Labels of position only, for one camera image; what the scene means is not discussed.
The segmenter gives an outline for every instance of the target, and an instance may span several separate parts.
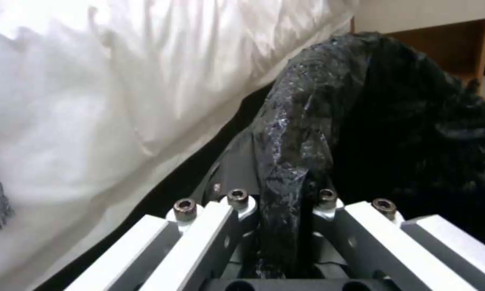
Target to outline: wooden cabinet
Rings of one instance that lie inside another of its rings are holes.
[[[354,24],[427,53],[465,81],[483,76],[485,0],[362,0]]]

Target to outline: hex socket screw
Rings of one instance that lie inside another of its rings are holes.
[[[388,199],[377,198],[372,201],[372,206],[377,211],[381,212],[387,219],[394,220],[397,212],[397,206],[395,203]]]
[[[196,202],[189,198],[176,201],[173,209],[177,221],[191,221],[197,216]]]
[[[332,209],[338,202],[338,193],[331,189],[320,190],[320,207],[323,209]]]
[[[241,210],[248,207],[248,192],[245,189],[233,189],[226,195],[228,204],[235,210]]]

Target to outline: black plastic bag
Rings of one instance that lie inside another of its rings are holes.
[[[333,37],[289,61],[192,197],[259,195],[263,278],[302,276],[321,188],[345,203],[391,199],[407,219],[440,214],[485,243],[485,101],[474,89],[395,39]]]

